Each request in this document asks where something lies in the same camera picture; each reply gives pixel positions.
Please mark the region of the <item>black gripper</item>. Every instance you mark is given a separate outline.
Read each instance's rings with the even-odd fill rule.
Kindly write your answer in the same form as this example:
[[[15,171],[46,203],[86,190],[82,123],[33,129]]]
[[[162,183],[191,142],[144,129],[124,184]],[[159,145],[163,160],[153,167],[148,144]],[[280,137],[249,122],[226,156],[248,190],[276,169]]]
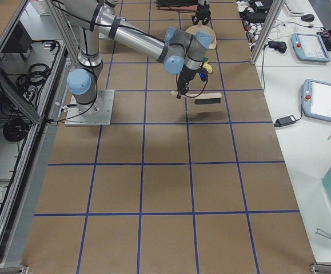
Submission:
[[[210,5],[209,4],[197,4],[197,11],[192,15],[192,23],[198,24],[198,20],[204,20],[204,24],[207,25],[211,19]]]
[[[182,94],[186,95],[189,92],[189,83],[195,77],[195,71],[181,71],[178,77],[177,99],[181,99]]]

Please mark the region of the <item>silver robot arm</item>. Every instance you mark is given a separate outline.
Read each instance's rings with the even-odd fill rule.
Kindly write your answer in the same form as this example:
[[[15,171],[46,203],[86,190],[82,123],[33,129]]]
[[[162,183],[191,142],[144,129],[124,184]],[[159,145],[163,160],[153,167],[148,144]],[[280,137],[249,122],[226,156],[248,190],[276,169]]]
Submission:
[[[168,74],[176,76],[176,90],[173,95],[194,100],[195,104],[220,103],[220,93],[191,93],[189,83],[199,75],[201,81],[208,83],[208,72],[203,67],[204,57],[212,42],[212,36],[203,30],[194,34],[175,27],[167,29],[160,39],[116,17],[108,7],[97,1],[52,1],[59,11],[71,16],[83,28],[84,47],[81,51],[86,59],[89,54],[89,34],[103,34],[109,39],[142,53],[163,64]]]

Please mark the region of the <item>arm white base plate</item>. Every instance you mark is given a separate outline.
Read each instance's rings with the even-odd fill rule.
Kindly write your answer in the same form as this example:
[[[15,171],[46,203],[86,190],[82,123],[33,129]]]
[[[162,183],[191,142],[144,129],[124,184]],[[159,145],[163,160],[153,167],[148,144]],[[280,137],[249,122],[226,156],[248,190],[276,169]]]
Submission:
[[[75,97],[71,96],[71,104],[67,111],[67,126],[109,126],[113,110],[115,90],[98,90],[94,105],[82,106],[77,104]]]

